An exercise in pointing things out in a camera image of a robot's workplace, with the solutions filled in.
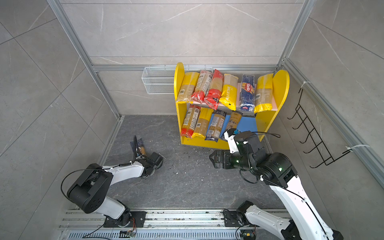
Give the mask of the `blue Ankara spaghetti bag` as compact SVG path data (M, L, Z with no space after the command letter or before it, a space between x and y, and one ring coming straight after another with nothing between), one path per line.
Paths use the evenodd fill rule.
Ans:
M147 156L146 149L142 138L135 141L131 141L130 145L132 147L132 151L135 154L136 158L145 158Z

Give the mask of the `short yellow spaghetti bag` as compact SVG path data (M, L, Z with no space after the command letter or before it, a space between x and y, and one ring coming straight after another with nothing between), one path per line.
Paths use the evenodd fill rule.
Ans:
M211 108L201 108L194 133L192 134L192 138L206 137L213 112L214 110Z

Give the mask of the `red clear spaghetti bag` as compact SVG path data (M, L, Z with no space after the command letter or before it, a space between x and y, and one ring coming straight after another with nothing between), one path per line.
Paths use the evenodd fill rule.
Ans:
M192 138L192 135L195 131L195 127L200 115L201 107L192 105L186 114L186 117L183 121L181 136L186 138Z

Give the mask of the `blue Barilla spaghetti box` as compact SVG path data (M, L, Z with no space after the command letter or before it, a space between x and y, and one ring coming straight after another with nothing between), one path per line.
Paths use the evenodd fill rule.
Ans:
M255 76L243 75L240 91L241 111L253 112L255 108Z

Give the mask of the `long yellow spaghetti bag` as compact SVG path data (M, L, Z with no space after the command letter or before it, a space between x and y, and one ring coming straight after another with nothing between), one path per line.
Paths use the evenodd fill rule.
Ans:
M271 111L273 109L273 74L258 78L255 95L254 113Z

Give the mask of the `yellow Pastatime spaghetti bag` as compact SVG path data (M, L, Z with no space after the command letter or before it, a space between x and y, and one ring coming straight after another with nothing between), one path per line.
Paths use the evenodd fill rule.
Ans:
M224 74L224 85L219 102L232 111L236 110L238 81L238 77Z

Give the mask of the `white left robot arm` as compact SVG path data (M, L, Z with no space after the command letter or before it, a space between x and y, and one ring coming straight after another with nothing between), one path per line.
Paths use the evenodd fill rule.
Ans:
M163 161L162 155L152 153L149 157L140 156L128 163L114 166L90 164L84 169L69 173L64 180L73 174L80 175L66 191L64 184L61 183L61 191L67 200L85 214L97 213L105 216L106 228L132 227L135 216L131 213L131 209L109 194L112 188L120 183L148 178L163 165Z

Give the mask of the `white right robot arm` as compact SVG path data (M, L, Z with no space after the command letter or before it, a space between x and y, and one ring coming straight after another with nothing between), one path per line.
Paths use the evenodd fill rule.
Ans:
M343 235L331 229L322 219L305 192L296 168L282 153L269 154L262 146L259 132L224 132L228 150L216 150L210 160L216 169L238 169L250 172L279 197L290 218L275 216L245 201L237 210L242 227L261 227L280 240L342 240Z

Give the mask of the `yellow topped spaghetti bag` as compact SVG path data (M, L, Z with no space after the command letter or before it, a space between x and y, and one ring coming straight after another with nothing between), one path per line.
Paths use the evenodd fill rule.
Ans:
M192 95L197 85L199 75L200 73L198 72L185 73L178 97L176 98L177 103L193 102Z

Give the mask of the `blue clear spaghetti bag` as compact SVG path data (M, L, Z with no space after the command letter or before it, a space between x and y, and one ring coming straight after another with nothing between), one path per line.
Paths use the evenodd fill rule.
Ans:
M216 110L213 114L212 121L207 131L206 141L218 142L221 131L226 119L227 113L222 110Z

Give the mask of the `red labelled spaghetti bag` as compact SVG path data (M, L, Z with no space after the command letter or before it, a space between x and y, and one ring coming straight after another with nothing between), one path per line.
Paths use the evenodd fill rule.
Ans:
M206 93L209 90L210 83L213 77L213 73L206 70L201 70L197 85L192 94L192 100L202 104L204 102L204 98Z

